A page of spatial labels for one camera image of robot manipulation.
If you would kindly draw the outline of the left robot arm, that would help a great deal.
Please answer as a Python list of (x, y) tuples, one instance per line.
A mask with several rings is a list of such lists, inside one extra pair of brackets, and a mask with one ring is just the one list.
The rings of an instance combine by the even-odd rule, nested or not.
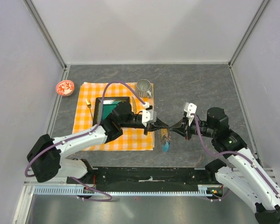
[(93, 172), (83, 160), (68, 160), (67, 157), (86, 149), (112, 142), (123, 135), (123, 128), (142, 129), (144, 134), (168, 125), (157, 118), (152, 106), (140, 113), (132, 112), (128, 102), (120, 102), (108, 116), (93, 127), (68, 136), (51, 138), (44, 134), (27, 155), (26, 177), (35, 177), (40, 183), (52, 178), (73, 176), (82, 183), (93, 179)]

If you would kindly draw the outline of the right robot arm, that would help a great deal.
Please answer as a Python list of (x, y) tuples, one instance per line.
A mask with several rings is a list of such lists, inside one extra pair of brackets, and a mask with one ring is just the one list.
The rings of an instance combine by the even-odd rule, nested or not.
[(245, 141), (229, 126), (224, 109), (212, 107), (205, 121), (196, 114), (197, 106), (186, 103), (181, 121), (170, 130), (189, 140), (197, 135), (211, 138), (216, 153), (203, 146), (215, 158), (206, 165), (204, 178), (208, 183), (224, 185), (253, 211), (260, 224), (280, 224), (280, 187), (262, 168)]

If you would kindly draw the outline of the keyring with keys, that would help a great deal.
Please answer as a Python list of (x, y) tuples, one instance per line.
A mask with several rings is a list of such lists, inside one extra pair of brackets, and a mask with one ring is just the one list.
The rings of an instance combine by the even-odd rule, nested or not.
[(162, 143), (165, 141), (171, 142), (171, 135), (170, 135), (169, 130), (161, 129), (160, 130), (160, 144), (162, 145)]

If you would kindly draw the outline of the blue carabiner tag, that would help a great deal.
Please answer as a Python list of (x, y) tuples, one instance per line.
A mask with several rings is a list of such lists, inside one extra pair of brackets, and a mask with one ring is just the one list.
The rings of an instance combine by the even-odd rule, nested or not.
[(162, 151), (163, 152), (167, 152), (169, 150), (169, 148), (170, 148), (170, 142), (169, 141), (163, 142), (161, 147), (162, 147)]

